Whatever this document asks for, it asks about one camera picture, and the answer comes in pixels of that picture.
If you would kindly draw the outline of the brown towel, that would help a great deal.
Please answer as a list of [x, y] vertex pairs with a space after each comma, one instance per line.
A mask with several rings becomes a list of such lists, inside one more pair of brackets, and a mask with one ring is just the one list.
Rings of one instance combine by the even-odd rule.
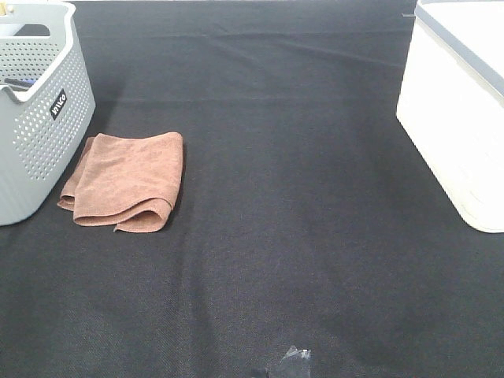
[[86, 140], [57, 204], [80, 226], [157, 232], [175, 207], [182, 173], [178, 132], [143, 139], [100, 133]]

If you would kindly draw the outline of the black table mat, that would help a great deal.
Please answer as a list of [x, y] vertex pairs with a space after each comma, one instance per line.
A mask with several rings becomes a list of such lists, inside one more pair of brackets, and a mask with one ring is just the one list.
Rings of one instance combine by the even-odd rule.
[[183, 184], [155, 233], [59, 187], [2, 228], [2, 376], [502, 376], [503, 237], [395, 116], [414, 6], [77, 2], [88, 134], [180, 132]]

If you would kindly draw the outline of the clear tape scrap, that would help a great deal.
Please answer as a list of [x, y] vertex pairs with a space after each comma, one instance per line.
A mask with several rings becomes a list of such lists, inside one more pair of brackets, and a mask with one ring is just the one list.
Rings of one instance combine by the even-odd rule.
[[311, 357], [311, 350], [298, 349], [295, 345], [289, 347], [281, 361], [308, 361]]

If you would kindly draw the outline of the white storage box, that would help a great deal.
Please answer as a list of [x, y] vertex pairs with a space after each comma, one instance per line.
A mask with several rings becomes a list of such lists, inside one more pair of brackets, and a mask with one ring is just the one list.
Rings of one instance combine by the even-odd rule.
[[461, 218], [502, 232], [502, 2], [416, 4], [396, 116]]

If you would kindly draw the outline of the grey perforated plastic basket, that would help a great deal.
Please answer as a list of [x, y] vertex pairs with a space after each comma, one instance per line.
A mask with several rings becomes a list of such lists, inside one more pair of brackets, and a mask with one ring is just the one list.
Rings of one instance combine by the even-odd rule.
[[1, 224], [30, 217], [71, 161], [95, 111], [74, 23], [62, 1], [6, 1], [1, 23], [47, 35], [1, 38]]

